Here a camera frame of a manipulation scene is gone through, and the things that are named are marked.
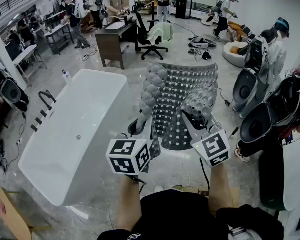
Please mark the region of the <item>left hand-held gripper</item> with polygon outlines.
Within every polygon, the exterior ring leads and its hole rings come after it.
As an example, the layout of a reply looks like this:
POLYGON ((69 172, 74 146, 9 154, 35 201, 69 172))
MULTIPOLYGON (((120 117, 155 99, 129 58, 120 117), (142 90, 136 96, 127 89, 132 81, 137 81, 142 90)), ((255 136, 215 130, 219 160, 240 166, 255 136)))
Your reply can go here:
POLYGON ((115 174, 139 176, 149 171, 152 159, 150 147, 153 119, 148 118, 144 124, 143 138, 135 139, 133 136, 140 134, 137 128, 138 118, 132 118, 128 122, 128 139, 112 139, 109 143, 106 158, 115 174))

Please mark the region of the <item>grey perforated bath mat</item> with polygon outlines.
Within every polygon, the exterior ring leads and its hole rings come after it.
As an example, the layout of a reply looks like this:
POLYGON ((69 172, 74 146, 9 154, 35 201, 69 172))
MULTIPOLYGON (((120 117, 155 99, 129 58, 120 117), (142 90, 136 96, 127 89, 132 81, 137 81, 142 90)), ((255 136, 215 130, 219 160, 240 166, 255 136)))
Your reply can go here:
POLYGON ((191 126, 209 133, 216 119, 212 110, 217 99, 218 66, 181 66, 149 63, 143 82, 136 128, 141 130, 152 118, 151 158, 157 158, 161 149, 183 151, 191 148, 191 126))

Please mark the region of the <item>person's left forearm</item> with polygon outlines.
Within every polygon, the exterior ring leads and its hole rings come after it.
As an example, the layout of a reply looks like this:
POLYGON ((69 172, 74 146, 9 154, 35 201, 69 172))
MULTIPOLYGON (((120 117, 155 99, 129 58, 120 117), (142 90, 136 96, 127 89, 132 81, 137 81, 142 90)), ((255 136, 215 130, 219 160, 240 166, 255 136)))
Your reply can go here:
POLYGON ((120 180, 116 229, 131 232, 142 217, 139 182, 128 176, 120 180))

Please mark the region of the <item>person's right forearm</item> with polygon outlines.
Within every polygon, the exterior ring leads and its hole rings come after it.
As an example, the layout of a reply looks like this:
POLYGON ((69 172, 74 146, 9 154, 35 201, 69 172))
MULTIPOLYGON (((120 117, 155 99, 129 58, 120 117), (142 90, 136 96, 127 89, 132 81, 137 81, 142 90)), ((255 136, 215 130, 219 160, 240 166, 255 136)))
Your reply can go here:
POLYGON ((234 207, 227 167, 224 163, 211 169, 208 207, 213 216, 222 208, 234 207))

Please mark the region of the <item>white bathtub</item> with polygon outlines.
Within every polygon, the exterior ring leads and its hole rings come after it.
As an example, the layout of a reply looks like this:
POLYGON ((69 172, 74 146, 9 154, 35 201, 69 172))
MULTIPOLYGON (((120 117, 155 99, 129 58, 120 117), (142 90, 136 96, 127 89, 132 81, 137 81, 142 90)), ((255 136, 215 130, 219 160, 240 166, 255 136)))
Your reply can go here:
POLYGON ((19 169, 55 206, 87 202, 110 168, 106 158, 110 141, 132 113, 126 76, 81 69, 42 117, 19 169))

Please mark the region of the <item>white beanbag chair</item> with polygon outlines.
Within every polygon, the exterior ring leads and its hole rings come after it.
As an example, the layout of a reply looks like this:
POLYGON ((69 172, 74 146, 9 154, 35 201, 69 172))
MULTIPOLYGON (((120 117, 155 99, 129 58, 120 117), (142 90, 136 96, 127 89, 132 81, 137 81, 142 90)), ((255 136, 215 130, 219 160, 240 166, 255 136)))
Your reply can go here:
POLYGON ((231 52, 231 49, 233 47, 237 47, 239 49, 245 48, 248 44, 246 42, 228 42, 224 47, 222 51, 223 57, 232 65, 243 69, 244 68, 244 61, 245 56, 239 55, 231 52))

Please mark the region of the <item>brown wooden desk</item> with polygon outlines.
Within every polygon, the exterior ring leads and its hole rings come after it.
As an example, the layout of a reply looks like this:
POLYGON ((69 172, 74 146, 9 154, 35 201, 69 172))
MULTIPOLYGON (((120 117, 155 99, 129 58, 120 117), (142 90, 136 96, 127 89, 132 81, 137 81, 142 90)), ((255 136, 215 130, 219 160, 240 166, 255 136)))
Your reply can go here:
POLYGON ((138 51, 139 42, 137 39, 137 20, 131 17, 128 21, 128 25, 125 25, 117 30, 106 30, 108 25, 104 26, 102 29, 99 29, 95 33, 95 39, 102 65, 103 67, 107 67, 106 60, 118 61, 120 63, 120 68, 124 70, 125 66, 123 61, 123 51, 130 45, 134 45, 135 51, 138 51))

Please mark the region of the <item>white soap pump bottle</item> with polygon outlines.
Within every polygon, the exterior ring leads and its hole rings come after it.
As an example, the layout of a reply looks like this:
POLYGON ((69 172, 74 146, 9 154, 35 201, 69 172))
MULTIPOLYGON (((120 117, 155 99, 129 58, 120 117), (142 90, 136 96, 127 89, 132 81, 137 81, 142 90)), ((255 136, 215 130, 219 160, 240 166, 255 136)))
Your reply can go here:
POLYGON ((68 71, 62 70, 62 76, 67 85, 72 83, 72 77, 68 71))

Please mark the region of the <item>white and black wearable rig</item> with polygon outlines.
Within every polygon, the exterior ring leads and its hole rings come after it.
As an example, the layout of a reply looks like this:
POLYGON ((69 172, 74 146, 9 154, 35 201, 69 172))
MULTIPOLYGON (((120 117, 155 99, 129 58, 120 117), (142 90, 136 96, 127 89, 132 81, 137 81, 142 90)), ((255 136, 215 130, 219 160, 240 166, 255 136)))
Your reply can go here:
POLYGON ((216 47, 217 44, 212 40, 197 36, 189 41, 188 46, 197 49, 208 49, 216 47))

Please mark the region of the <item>light green towel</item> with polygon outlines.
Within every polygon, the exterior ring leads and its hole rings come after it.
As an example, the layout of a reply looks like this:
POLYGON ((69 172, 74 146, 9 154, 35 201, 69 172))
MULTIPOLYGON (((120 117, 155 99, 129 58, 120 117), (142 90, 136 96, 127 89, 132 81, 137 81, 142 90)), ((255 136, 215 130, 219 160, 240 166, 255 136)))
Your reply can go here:
POLYGON ((174 39, 174 34, 174 28, 170 23, 160 22, 151 28, 147 35, 147 40, 152 45, 155 45, 158 38, 161 38, 162 43, 166 43, 174 39))

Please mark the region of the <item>black bathtub faucet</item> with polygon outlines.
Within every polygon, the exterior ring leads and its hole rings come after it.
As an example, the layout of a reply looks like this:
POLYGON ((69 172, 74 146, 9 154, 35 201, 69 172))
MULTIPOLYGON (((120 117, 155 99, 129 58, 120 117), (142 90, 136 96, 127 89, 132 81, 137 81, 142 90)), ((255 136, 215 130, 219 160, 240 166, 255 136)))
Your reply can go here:
POLYGON ((39 93, 38 93, 38 96, 39 96, 39 98, 41 99, 41 101, 45 104, 45 106, 47 107, 47 109, 49 110, 49 111, 51 111, 52 110, 52 107, 47 103, 47 101, 45 100, 45 98, 44 97, 47 97, 47 98, 51 98, 51 95, 50 94, 48 94, 47 92, 44 92, 44 91, 40 91, 39 93))

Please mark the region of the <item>white sink basin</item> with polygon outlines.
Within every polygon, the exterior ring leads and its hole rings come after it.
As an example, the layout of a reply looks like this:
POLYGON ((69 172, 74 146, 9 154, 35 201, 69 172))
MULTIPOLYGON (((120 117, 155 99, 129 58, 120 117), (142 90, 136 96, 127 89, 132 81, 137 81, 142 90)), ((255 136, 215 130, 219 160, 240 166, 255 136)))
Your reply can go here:
POLYGON ((116 22, 113 22, 112 24, 109 24, 105 29, 106 30, 118 30, 118 29, 121 29, 125 26, 125 23, 122 22, 122 21, 116 21, 116 22))

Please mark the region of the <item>black glass-door cabinet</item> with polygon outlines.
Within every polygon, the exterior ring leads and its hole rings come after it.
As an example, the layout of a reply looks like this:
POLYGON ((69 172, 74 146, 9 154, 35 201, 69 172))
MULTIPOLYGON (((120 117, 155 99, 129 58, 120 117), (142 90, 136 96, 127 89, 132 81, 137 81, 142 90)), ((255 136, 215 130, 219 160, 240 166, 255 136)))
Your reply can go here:
POLYGON ((193 0, 176 0, 175 17, 187 20, 191 18, 193 0))

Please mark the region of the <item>white top table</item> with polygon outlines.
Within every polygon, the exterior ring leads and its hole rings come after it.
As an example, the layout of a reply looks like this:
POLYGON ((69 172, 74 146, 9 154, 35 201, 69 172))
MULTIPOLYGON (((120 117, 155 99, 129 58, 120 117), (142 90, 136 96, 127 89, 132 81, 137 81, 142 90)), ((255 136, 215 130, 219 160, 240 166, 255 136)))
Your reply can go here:
POLYGON ((27 86, 32 86, 30 77, 34 75, 39 69, 48 67, 46 66, 37 45, 28 46, 18 57, 13 61, 13 64, 21 73, 21 77, 25 80, 27 86), (28 71, 24 71, 22 68, 22 63, 29 61, 31 67, 28 71))

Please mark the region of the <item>black frame table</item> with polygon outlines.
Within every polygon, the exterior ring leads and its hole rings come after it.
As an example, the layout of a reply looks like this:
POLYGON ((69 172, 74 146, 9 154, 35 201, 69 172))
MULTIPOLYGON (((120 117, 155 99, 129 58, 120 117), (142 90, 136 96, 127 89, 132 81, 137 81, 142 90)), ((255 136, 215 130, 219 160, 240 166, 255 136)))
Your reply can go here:
POLYGON ((72 42, 72 44, 75 43, 70 23, 64 25, 60 24, 53 30, 48 31, 44 36, 53 55, 60 55, 61 51, 68 46, 70 42, 72 42))

